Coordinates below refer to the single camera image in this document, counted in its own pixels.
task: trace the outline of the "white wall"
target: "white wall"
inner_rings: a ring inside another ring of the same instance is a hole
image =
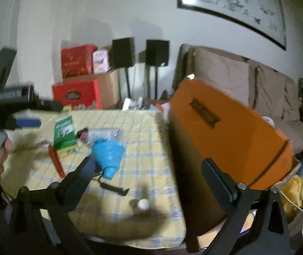
[[[169,66],[159,70],[160,93],[171,90],[183,43],[234,52],[297,80],[303,75],[303,0],[282,3],[287,51],[230,21],[178,9],[177,0],[0,0],[0,47],[18,49],[11,82],[32,81],[44,96],[51,96],[51,84],[61,79],[61,47],[86,43],[102,47],[113,38],[128,36],[135,37],[137,54],[145,49],[147,38],[171,40]],[[130,70],[135,97],[142,94],[143,73],[144,64]]]

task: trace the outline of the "red object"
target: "red object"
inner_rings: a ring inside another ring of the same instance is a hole
[[[95,101],[97,109],[102,110],[97,79],[92,81],[75,80],[57,83],[52,86],[52,92],[54,100],[60,101],[64,106],[84,104],[88,107]]]
[[[57,173],[59,174],[59,177],[60,178],[65,178],[66,174],[64,173],[61,161],[59,161],[59,156],[56,153],[56,151],[54,150],[52,145],[48,146],[48,151],[49,151],[51,160],[52,160],[52,162],[55,166],[55,169],[56,169]]]
[[[62,76],[76,77],[93,73],[93,52],[97,51],[95,45],[87,44],[84,46],[63,49],[61,51]]]
[[[156,107],[158,110],[160,110],[161,112],[163,112],[163,108],[162,108],[161,104],[156,103],[156,104],[155,104],[155,107]]]

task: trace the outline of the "green box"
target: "green box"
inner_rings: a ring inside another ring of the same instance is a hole
[[[54,150],[59,157],[71,155],[79,150],[71,115],[63,116],[55,122]]]

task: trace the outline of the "yellow bag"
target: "yellow bag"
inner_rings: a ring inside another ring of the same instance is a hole
[[[297,206],[302,208],[303,206],[303,178],[295,175],[283,188],[282,192]],[[288,221],[294,219],[294,217],[300,212],[298,208],[293,206],[283,195],[281,195],[281,201],[283,209],[287,216]]]

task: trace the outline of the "cardboard box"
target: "cardboard box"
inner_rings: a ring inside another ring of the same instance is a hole
[[[61,51],[61,67],[63,78],[93,73],[93,52],[95,45],[87,44]]]
[[[109,52],[107,50],[93,52],[93,73],[102,74],[108,72],[109,69]]]
[[[99,96],[98,80],[89,81],[79,79],[64,81],[52,86],[54,100],[60,101],[64,106],[72,107],[83,105],[86,108],[96,104],[95,108],[102,109]]]
[[[282,190],[283,187],[285,187],[287,185],[287,183],[293,178],[293,176],[296,175],[296,173],[300,167],[301,167],[300,161],[296,157],[294,157],[293,158],[293,169],[282,180],[277,182],[274,186],[277,187],[279,190]],[[252,226],[253,221],[254,221],[254,215],[253,215],[253,213],[249,213],[241,232],[249,229]],[[220,230],[225,222],[226,222],[225,220],[222,221],[219,225],[217,225],[216,227],[214,227],[207,233],[197,237],[199,249],[208,247],[211,244],[211,242],[214,240],[214,238],[220,232]]]
[[[120,101],[118,70],[110,70],[103,74],[91,74],[66,78],[63,82],[97,80],[98,95],[103,109],[115,109]]]
[[[220,208],[202,176],[201,163],[217,166],[250,188],[264,190],[292,170],[289,141],[253,110],[200,80],[185,79],[170,101],[170,138],[186,243],[220,224]]]

